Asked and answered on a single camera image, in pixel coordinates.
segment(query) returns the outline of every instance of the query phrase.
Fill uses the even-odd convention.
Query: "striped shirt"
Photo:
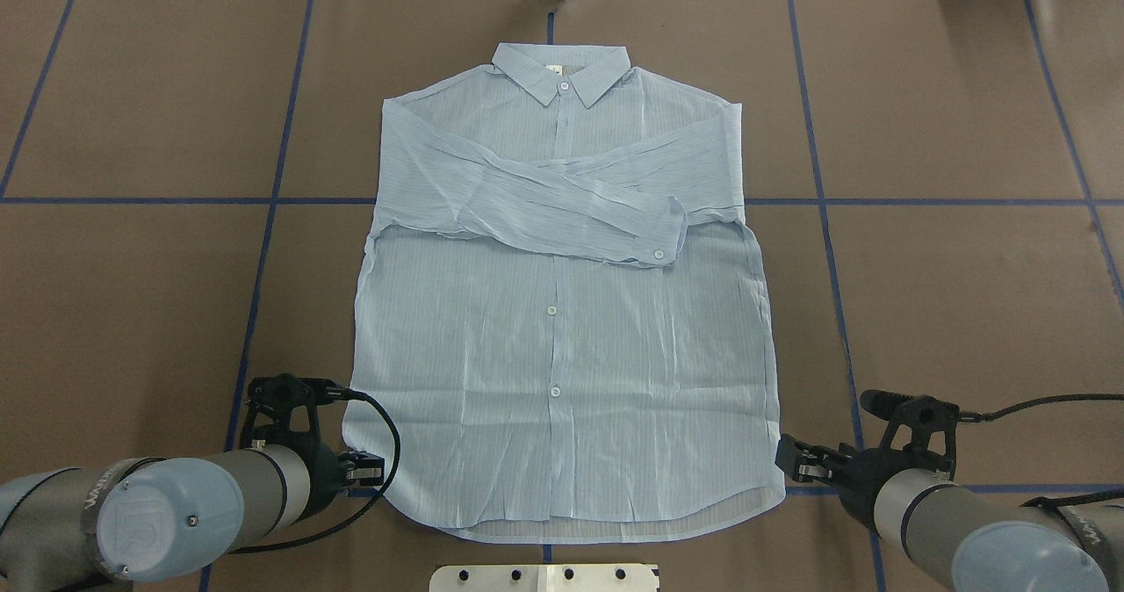
[[[694,537],[785,497],[741,104],[624,47],[501,44],[383,103],[352,388],[388,500],[492,543]],[[368,409],[348,445],[389,449]]]

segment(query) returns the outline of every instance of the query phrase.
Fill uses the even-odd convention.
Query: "shirt collar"
[[[581,71],[570,74],[570,83],[587,109],[593,107],[632,67],[628,51],[624,47],[525,43],[499,44],[492,64],[543,107],[558,95],[561,81],[561,76],[546,65],[584,65]]]

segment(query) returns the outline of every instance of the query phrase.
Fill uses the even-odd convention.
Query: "white bracket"
[[[659,592],[660,568],[644,564],[445,566],[429,592]]]

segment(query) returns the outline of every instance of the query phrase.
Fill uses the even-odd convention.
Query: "folded sleeve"
[[[504,160],[387,100],[373,231],[389,225],[489,236],[525,252],[662,267],[679,256],[688,222],[673,195]]]

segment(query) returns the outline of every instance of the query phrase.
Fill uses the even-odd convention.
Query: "shirt placket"
[[[558,125],[554,131],[554,157],[564,160],[573,155],[573,127],[580,100],[573,90],[570,76],[559,81]],[[570,292],[570,263],[564,256],[552,259],[554,295],[546,307],[547,320],[552,324],[553,348],[551,356],[550,385],[546,389],[551,419],[551,516],[573,517],[575,514],[574,464],[577,437],[573,422],[573,295]]]

